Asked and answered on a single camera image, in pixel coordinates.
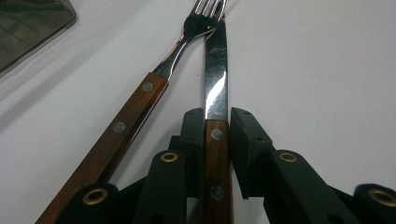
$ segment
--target metal rivet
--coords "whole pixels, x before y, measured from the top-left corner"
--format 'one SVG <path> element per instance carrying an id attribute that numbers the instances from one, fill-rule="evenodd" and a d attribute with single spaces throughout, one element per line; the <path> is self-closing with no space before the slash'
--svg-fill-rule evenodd
<path id="1" fill-rule="evenodd" d="M 383 190 L 370 189 L 369 196 L 376 202 L 388 207 L 396 207 L 396 198 Z"/>
<path id="2" fill-rule="evenodd" d="M 220 140 L 221 138 L 224 137 L 224 134 L 223 134 L 223 132 L 222 132 L 221 130 L 215 129 L 215 130 L 212 131 L 212 133 L 210 134 L 210 136 L 212 136 L 212 138 L 213 138 L 214 140 Z"/>
<path id="3" fill-rule="evenodd" d="M 163 154 L 161 156 L 161 160 L 164 161 L 164 162 L 177 161 L 177 158 L 178 158 L 177 154 L 173 153 L 173 152 L 168 152 L 168 153 L 165 153 L 165 154 Z"/>
<path id="4" fill-rule="evenodd" d="M 210 196 L 214 200 L 220 200 L 224 197 L 224 190 L 220 186 L 214 186 L 210 189 Z"/>
<path id="5" fill-rule="evenodd" d="M 151 82 L 145 82 L 143 83 L 143 91 L 151 91 L 152 90 L 152 83 Z"/>
<path id="6" fill-rule="evenodd" d="M 106 189 L 93 189 L 84 195 L 82 201 L 87 205 L 95 205 L 101 203 L 107 195 Z"/>
<path id="7" fill-rule="evenodd" d="M 113 130 L 116 133 L 122 133 L 125 130 L 125 124 L 123 122 L 117 122 L 114 124 Z"/>
<path id="8" fill-rule="evenodd" d="M 287 161 L 287 162 L 295 162 L 295 161 L 297 161 L 297 157 L 294 156 L 294 155 L 291 154 L 291 153 L 288 153 L 288 152 L 282 152 L 282 153 L 280 153 L 280 154 L 279 154 L 279 158 L 280 158 L 282 161 Z"/>

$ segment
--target knife handle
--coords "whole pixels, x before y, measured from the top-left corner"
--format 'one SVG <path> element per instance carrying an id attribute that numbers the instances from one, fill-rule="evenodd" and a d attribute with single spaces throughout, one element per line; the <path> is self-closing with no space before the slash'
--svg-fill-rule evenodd
<path id="1" fill-rule="evenodd" d="M 228 122 L 206 120 L 202 223 L 233 223 L 233 188 L 230 164 Z"/>
<path id="2" fill-rule="evenodd" d="M 113 175 L 167 86 L 166 78 L 148 73 L 37 223 L 55 223 L 77 191 Z"/>

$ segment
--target stainless steel blade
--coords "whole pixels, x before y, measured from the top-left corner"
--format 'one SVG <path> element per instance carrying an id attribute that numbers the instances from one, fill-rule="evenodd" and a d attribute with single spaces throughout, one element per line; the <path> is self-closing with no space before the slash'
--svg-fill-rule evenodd
<path id="1" fill-rule="evenodd" d="M 228 62 L 225 22 L 205 39 L 205 119 L 228 120 Z"/>

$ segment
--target fork tines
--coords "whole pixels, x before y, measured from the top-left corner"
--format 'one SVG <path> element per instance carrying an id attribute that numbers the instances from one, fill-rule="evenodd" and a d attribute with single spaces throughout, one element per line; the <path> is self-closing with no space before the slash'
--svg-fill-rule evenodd
<path id="1" fill-rule="evenodd" d="M 220 18 L 227 0 L 198 0 L 191 13 L 212 18 Z"/>

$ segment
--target fork handle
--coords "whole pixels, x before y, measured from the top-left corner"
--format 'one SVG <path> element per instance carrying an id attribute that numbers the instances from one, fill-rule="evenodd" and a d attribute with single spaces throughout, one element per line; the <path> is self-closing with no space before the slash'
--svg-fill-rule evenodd
<path id="1" fill-rule="evenodd" d="M 77 191 L 112 176 L 167 86 L 168 79 L 148 73 L 37 223 L 55 223 Z"/>

